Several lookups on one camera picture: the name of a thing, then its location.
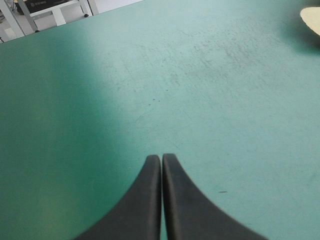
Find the metal frame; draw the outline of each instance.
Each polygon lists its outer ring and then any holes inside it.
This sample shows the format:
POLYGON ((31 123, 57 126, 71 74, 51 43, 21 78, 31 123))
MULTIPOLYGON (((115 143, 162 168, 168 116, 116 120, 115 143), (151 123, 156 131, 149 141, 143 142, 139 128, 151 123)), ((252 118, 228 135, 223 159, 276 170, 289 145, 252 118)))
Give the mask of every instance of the metal frame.
POLYGON ((61 12, 61 9, 64 7, 76 7, 76 6, 81 6, 82 12, 84 13, 85 16, 88 15, 89 11, 85 5, 85 0, 71 0, 71 1, 67 1, 65 3, 56 5, 56 6, 52 6, 40 11, 36 11, 33 13, 30 13, 29 9, 27 8, 25 2, 23 0, 17 0, 23 13, 24 16, 26 17, 27 21, 29 22, 31 28, 33 31, 38 32, 38 27, 35 23, 35 20, 39 19, 39 18, 43 18, 45 16, 51 15, 53 14, 55 23, 57 26, 63 25, 66 23, 66 20, 61 12))
POLYGON ((16 16, 11 11, 6 0, 0 0, 0 9, 1 9, 3 15, 5 16, 5 19, 8 21, 9 25, 11 26, 12 30, 14 31, 16 37, 17 38, 24 37, 26 34, 22 30, 16 16))
POLYGON ((98 8, 97 8, 97 5, 96 5, 96 1, 95 0, 87 0, 87 1, 88 1, 89 6, 90 6, 92 15, 99 14, 99 11, 98 11, 98 8))

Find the black rubber pad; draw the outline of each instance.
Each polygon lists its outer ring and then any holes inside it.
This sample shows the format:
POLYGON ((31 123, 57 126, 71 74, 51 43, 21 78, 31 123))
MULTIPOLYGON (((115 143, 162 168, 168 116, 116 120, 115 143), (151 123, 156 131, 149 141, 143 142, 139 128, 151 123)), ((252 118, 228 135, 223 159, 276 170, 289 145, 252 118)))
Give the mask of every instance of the black rubber pad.
POLYGON ((100 221, 76 240, 159 240, 161 225, 161 165, 148 156, 136 180, 100 221))
POLYGON ((163 155, 162 186, 168 240, 266 240, 208 200, 174 154, 163 155))

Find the green tabletop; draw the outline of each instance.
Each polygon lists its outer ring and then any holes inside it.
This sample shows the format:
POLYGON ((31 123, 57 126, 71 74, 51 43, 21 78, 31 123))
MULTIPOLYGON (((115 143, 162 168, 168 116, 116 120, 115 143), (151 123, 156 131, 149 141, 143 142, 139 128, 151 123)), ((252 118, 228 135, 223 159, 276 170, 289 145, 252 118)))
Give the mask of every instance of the green tabletop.
POLYGON ((252 230, 320 239, 317 2, 145 0, 1 44, 0 239, 74 238, 165 152, 252 230))

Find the green table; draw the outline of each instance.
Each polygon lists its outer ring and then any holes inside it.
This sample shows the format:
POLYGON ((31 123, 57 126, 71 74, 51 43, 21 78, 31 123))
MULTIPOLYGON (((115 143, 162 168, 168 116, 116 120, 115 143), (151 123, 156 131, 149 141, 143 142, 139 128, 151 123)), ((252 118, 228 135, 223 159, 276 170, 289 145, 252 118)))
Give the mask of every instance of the green table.
POLYGON ((320 239, 317 2, 145 0, 1 44, 0 239, 74 238, 164 152, 252 230, 320 239))

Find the white floor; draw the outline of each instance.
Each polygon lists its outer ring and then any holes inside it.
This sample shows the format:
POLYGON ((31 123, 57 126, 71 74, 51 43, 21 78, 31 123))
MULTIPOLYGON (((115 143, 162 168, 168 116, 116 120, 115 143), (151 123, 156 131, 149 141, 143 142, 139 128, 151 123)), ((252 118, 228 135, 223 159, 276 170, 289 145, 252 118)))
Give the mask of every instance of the white floor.
MULTIPOLYGON (((110 11, 113 9, 121 8, 121 7, 130 5, 130 4, 134 4, 134 3, 137 3, 140 1, 142 1, 142 0, 95 0, 99 13, 103 13, 103 12, 107 12, 107 11, 110 11)), ((24 33, 26 35, 33 34, 34 32, 32 31, 30 25, 28 24, 25 16, 19 15, 17 13, 17 11, 15 11, 14 14, 15 14, 17 20, 19 21, 24 33)), ((67 23, 77 21, 77 20, 84 18, 84 14, 83 14, 80 7, 64 8, 64 9, 62 9, 62 14, 63 14, 65 21, 67 23)), ((35 24, 37 25, 37 27, 40 31, 56 27, 56 22, 54 20, 53 15, 38 19, 35 21, 35 24)), ((2 20, 2 23, 0 23, 0 28, 4 29, 9 40, 16 38, 15 33, 10 28, 10 25, 8 24, 6 19, 2 20)))

